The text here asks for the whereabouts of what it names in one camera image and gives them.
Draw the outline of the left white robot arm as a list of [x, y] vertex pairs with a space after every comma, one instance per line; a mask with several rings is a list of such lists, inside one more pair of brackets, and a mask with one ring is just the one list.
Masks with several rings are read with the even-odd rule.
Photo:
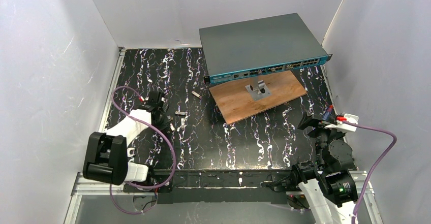
[[164, 93], [151, 91], [141, 101], [142, 104], [118, 124], [89, 136], [82, 170], [85, 179], [113, 185], [147, 180], [150, 167], [129, 161], [129, 145], [148, 128], [163, 139], [171, 131]]

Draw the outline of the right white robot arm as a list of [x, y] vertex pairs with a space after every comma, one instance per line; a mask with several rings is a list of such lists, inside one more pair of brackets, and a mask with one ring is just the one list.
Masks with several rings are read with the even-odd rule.
[[298, 125], [315, 139], [315, 161], [292, 166], [291, 181], [303, 192], [316, 223], [352, 223], [353, 209], [358, 201], [352, 148], [342, 140], [355, 132], [359, 117], [338, 115], [334, 119], [316, 118], [305, 112]]

